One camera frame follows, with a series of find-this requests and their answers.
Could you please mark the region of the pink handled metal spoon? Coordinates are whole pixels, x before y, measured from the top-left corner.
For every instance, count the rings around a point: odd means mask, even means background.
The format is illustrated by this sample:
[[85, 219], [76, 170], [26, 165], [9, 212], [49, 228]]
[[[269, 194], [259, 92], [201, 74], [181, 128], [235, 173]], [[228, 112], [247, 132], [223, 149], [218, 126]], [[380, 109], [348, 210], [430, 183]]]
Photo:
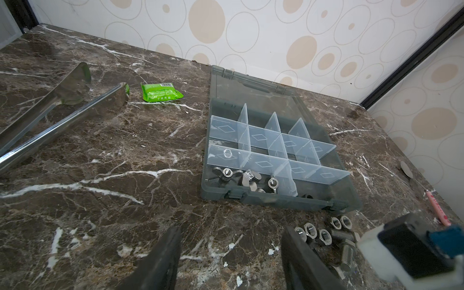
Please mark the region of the pink handled metal spoon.
[[434, 213], [436, 214], [438, 220], [441, 222], [442, 225], [445, 227], [450, 227], [451, 222], [448, 219], [447, 215], [443, 211], [442, 207], [439, 205], [437, 199], [434, 197], [432, 192], [425, 188], [425, 186], [421, 185], [414, 177], [412, 170], [409, 168], [406, 162], [400, 162], [400, 168], [403, 173], [408, 177], [411, 186], [419, 187], [423, 190], [423, 195], [427, 197], [429, 203], [431, 204]]

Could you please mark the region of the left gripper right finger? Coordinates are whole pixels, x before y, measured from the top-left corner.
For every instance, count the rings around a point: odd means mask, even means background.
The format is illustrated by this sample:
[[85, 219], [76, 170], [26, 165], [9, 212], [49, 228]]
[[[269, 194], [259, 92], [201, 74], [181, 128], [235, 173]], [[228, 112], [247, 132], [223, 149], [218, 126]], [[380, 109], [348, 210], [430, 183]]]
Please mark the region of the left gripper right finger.
[[344, 290], [340, 280], [290, 226], [281, 238], [282, 267], [288, 290]]

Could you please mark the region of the green snack packet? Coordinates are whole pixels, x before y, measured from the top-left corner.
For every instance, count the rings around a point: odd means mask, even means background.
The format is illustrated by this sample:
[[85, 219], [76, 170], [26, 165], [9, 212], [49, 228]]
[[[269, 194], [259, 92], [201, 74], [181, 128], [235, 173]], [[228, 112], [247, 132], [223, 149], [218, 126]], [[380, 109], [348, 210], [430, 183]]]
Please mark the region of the green snack packet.
[[172, 83], [141, 84], [143, 100], [149, 103], [182, 99], [184, 95]]

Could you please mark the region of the silver hex nut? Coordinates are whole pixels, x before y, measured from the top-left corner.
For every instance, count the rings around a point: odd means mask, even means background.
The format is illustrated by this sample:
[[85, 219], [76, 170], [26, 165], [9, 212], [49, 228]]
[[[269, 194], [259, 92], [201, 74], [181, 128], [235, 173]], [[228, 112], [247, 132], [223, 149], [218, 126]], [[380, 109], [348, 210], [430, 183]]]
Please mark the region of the silver hex nut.
[[343, 216], [340, 216], [339, 218], [341, 224], [342, 224], [342, 228], [345, 229], [345, 230], [351, 230], [352, 229], [352, 221], [350, 220], [350, 218], [346, 215], [343, 215]]
[[318, 236], [318, 231], [314, 224], [308, 222], [304, 225], [304, 230], [308, 239], [316, 239]]
[[305, 230], [302, 227], [295, 227], [294, 231], [298, 234], [298, 236], [303, 240], [303, 242], [306, 242], [308, 239], [308, 236], [305, 232]]
[[332, 236], [330, 232], [328, 232], [326, 229], [320, 229], [319, 230], [319, 235], [317, 238], [317, 243], [323, 247], [325, 246], [330, 246], [332, 244]]
[[341, 230], [342, 229], [341, 221], [337, 217], [331, 217], [330, 225], [335, 230]]

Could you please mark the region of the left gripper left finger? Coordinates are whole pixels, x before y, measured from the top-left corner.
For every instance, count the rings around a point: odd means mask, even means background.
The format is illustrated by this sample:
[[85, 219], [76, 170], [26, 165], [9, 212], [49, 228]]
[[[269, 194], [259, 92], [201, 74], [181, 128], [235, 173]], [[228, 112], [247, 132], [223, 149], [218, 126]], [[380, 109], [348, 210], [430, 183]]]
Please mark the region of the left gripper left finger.
[[170, 227], [118, 290], [173, 290], [181, 257], [181, 229]]

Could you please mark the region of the clear grey compartment organizer box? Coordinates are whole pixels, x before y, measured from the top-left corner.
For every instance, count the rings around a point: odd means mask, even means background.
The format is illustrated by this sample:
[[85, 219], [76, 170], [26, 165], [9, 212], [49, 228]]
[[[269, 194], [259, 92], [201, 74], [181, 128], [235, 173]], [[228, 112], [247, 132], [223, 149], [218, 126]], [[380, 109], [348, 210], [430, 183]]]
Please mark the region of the clear grey compartment organizer box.
[[[337, 146], [293, 88], [214, 66], [201, 197], [282, 209], [348, 213], [363, 204]], [[214, 167], [262, 175], [267, 193], [222, 182]], [[268, 180], [279, 181], [276, 194]]]

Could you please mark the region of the metal tongs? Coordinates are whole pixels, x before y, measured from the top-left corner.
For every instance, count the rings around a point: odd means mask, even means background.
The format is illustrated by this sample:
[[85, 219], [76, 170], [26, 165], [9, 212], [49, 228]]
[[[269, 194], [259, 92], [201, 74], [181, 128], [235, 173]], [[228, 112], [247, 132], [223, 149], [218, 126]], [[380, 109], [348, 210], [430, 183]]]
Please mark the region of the metal tongs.
[[129, 99], [126, 82], [90, 99], [91, 72], [78, 63], [49, 93], [1, 132], [1, 174], [18, 166], [66, 131], [93, 118], [115, 116]]

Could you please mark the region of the silver hex bolt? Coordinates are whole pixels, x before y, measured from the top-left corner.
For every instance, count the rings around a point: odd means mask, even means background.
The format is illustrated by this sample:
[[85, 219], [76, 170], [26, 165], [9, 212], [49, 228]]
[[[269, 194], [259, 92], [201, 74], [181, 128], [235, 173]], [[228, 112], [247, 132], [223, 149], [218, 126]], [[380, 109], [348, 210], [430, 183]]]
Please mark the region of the silver hex bolt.
[[336, 275], [340, 280], [344, 280], [346, 278], [345, 272], [341, 269], [339, 265], [330, 264], [328, 266], [329, 270]]
[[341, 254], [340, 268], [342, 271], [346, 273], [351, 273], [354, 268], [354, 257], [356, 253], [356, 245], [350, 240], [347, 240], [341, 243], [341, 249], [342, 249], [342, 254]]
[[361, 240], [360, 235], [356, 232], [345, 232], [342, 230], [330, 229], [330, 235], [333, 239], [336, 240], [350, 240], [354, 243], [359, 242]]

